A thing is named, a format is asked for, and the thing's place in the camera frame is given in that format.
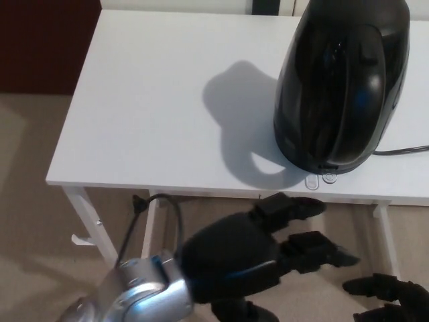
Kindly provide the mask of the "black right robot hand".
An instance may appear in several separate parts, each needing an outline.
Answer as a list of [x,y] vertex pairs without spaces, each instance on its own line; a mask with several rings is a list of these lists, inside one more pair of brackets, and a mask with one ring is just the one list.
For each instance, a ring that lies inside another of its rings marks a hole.
[[343,289],[350,295],[375,297],[383,307],[355,313],[355,321],[427,321],[428,291],[411,281],[404,282],[386,274],[373,274],[348,280]]

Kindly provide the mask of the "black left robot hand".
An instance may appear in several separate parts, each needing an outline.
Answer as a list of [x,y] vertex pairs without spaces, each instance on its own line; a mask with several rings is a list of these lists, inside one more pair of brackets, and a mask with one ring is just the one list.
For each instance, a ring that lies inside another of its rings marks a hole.
[[210,304],[219,321],[277,321],[274,313],[246,297],[279,285],[293,270],[307,274],[325,264],[341,268],[359,263],[319,231],[292,234],[283,242],[274,239],[291,221],[325,210],[322,201],[277,193],[194,234],[177,253],[194,302]]

